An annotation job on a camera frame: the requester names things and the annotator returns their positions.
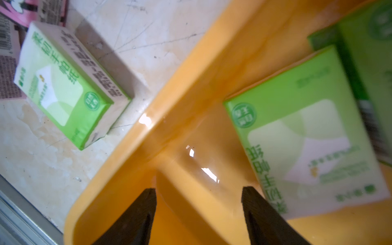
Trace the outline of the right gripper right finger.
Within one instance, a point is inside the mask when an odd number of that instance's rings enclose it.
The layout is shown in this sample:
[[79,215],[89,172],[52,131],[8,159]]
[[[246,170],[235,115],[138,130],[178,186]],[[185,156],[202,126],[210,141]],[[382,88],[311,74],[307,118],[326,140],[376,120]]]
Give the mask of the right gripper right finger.
[[308,245],[252,186],[242,190],[241,199],[252,245]]

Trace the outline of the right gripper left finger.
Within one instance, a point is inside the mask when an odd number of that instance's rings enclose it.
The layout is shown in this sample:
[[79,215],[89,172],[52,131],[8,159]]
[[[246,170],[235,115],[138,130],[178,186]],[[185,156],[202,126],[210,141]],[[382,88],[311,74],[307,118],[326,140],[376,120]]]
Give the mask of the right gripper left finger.
[[157,207],[154,188],[145,189],[95,245],[148,245]]

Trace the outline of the green tissue pack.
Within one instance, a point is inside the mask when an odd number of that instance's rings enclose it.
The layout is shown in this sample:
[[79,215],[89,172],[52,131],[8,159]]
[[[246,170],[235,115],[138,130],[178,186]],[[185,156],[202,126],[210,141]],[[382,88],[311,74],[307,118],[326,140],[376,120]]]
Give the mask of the green tissue pack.
[[80,150],[103,138],[131,102],[73,33],[38,21],[28,28],[14,83]]
[[233,94],[224,106],[265,199],[284,219],[390,198],[336,47]]
[[308,37],[314,51],[334,45],[379,161],[392,165],[392,2],[365,3]]

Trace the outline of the yellow plastic storage box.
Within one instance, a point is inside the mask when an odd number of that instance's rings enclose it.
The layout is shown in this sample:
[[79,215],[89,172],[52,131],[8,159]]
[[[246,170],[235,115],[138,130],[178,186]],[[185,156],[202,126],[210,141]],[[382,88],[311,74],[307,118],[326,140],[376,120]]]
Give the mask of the yellow plastic storage box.
[[247,245],[241,203],[257,187],[223,100],[308,56],[307,36],[364,1],[232,1],[67,215],[64,243],[91,245],[147,188],[152,245]]

